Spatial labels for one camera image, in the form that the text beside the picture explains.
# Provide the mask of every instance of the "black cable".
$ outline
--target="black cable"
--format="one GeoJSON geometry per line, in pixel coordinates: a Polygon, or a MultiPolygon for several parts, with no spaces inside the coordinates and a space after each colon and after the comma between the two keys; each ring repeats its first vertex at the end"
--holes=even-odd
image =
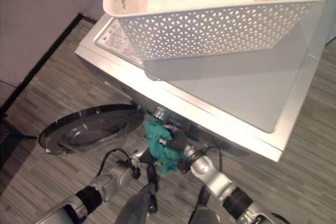
{"type": "Polygon", "coordinates": [[[214,140],[214,138],[211,136],[211,141],[215,144],[217,150],[218,150],[218,157],[219,157],[219,170],[221,172],[223,172],[223,161],[222,161],[222,152],[221,149],[219,148],[219,145],[217,144],[217,142],[214,140]]]}
{"type": "Polygon", "coordinates": [[[272,214],[274,215],[274,217],[278,218],[279,220],[282,220],[284,223],[286,224],[290,224],[290,222],[288,220],[286,220],[283,216],[276,214],[274,212],[272,212],[272,214]]]}
{"type": "Polygon", "coordinates": [[[130,156],[127,154],[127,152],[124,151],[123,149],[115,148],[115,149],[112,149],[112,150],[108,151],[108,152],[105,154],[105,156],[104,156],[104,158],[103,158],[103,160],[102,160],[102,162],[101,162],[101,164],[100,164],[100,168],[99,168],[99,171],[98,171],[96,177],[98,177],[98,176],[101,174],[101,172],[103,171],[104,165],[105,165],[106,160],[107,160],[107,158],[109,157],[109,155],[110,155],[112,152],[116,152],[116,151],[122,152],[122,153],[127,157],[127,159],[131,159],[130,156]]]}

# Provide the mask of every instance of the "teal cloth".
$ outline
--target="teal cloth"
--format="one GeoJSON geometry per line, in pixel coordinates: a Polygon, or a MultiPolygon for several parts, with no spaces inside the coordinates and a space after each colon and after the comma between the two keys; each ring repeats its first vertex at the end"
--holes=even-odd
{"type": "Polygon", "coordinates": [[[167,174],[169,171],[178,170],[178,163],[181,158],[184,158],[182,152],[172,150],[159,143],[159,139],[163,138],[167,141],[172,140],[170,132],[162,126],[160,122],[145,122],[144,125],[149,151],[162,166],[158,167],[161,174],[167,174]]]}

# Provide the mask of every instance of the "washing machine door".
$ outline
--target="washing machine door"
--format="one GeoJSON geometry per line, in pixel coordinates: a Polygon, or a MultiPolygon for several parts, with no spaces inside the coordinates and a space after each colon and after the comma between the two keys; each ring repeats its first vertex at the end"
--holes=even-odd
{"type": "Polygon", "coordinates": [[[46,127],[39,136],[48,154],[86,153],[122,145],[124,136],[142,124],[143,111],[135,105],[111,104],[81,110],[46,127]]]}

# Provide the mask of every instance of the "gray laminate floor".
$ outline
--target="gray laminate floor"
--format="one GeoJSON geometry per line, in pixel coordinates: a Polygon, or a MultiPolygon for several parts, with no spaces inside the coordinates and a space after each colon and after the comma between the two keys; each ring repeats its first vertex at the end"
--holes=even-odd
{"type": "MultiPolygon", "coordinates": [[[[95,105],[128,103],[94,76],[75,56],[79,41],[92,25],[82,20],[43,66],[8,111],[8,121],[29,135],[38,135],[56,119],[95,105]]],[[[127,137],[127,150],[142,136],[127,137]]],[[[86,156],[50,156],[34,141],[22,142],[1,172],[0,223],[29,223],[96,174],[106,150],[86,156]]],[[[113,165],[113,157],[106,169],[113,165]]],[[[336,41],[324,50],[288,147],[277,164],[250,164],[224,159],[224,171],[251,197],[294,223],[336,223],[336,41]]],[[[145,183],[118,192],[86,223],[113,223],[126,200],[145,183]]],[[[162,178],[159,212],[148,223],[187,223],[201,183],[190,174],[162,178]]],[[[234,223],[211,199],[222,223],[234,223]]]]}

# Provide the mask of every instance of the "white plastic basket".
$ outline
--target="white plastic basket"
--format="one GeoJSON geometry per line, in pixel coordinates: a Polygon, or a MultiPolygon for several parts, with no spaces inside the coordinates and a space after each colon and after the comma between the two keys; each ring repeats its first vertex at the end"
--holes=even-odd
{"type": "Polygon", "coordinates": [[[103,8],[146,61],[272,48],[318,1],[103,0],[103,8]]]}

